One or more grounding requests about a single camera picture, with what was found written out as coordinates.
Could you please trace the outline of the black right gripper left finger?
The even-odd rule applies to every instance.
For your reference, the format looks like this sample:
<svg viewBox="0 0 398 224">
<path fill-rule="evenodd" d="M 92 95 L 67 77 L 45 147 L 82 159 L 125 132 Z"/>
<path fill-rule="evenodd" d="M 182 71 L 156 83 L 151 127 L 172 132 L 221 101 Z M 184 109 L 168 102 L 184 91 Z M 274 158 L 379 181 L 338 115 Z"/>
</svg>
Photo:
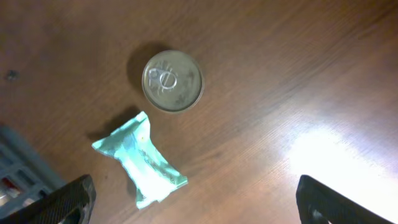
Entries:
<svg viewBox="0 0 398 224">
<path fill-rule="evenodd" d="M 85 174 L 50 195 L 1 219 L 1 224 L 89 224 L 96 200 L 91 175 Z"/>
</svg>

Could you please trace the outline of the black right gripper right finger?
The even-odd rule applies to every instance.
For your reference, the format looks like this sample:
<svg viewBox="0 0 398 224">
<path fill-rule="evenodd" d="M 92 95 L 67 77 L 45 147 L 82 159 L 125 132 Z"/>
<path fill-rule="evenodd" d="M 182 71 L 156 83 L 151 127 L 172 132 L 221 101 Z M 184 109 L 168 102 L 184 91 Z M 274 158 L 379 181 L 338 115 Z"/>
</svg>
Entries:
<svg viewBox="0 0 398 224">
<path fill-rule="evenodd" d="M 300 177 L 296 201 L 302 224 L 392 224 L 309 175 Z"/>
</svg>

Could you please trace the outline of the grey plastic shopping basket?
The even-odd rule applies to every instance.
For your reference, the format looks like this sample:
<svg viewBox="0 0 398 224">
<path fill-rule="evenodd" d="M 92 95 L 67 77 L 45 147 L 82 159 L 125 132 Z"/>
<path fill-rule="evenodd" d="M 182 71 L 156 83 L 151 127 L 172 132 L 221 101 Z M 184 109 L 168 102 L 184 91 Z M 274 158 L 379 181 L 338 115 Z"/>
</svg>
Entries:
<svg viewBox="0 0 398 224">
<path fill-rule="evenodd" d="M 1 125 L 1 218 L 65 184 L 20 134 Z"/>
</svg>

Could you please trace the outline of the teal white snack packet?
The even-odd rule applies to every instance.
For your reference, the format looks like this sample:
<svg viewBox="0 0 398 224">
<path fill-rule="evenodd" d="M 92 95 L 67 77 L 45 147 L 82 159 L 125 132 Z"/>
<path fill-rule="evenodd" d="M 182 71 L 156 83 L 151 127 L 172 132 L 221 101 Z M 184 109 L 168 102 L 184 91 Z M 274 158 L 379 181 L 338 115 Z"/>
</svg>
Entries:
<svg viewBox="0 0 398 224">
<path fill-rule="evenodd" d="M 161 202 L 188 179 L 174 169 L 150 139 L 150 121 L 141 111 L 109 136 L 92 144 L 94 150 L 118 160 L 136 186 L 136 207 Z"/>
</svg>

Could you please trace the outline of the silver tin can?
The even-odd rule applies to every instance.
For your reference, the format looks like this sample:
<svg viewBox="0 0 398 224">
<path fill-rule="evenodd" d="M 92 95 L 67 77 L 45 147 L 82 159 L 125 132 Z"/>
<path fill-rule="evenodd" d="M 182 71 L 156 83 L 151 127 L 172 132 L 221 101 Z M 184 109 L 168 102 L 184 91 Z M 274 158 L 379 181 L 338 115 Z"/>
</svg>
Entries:
<svg viewBox="0 0 398 224">
<path fill-rule="evenodd" d="M 156 108 L 180 113 L 197 104 L 203 94 L 205 79 L 197 61 L 178 50 L 154 55 L 142 73 L 142 89 Z"/>
</svg>

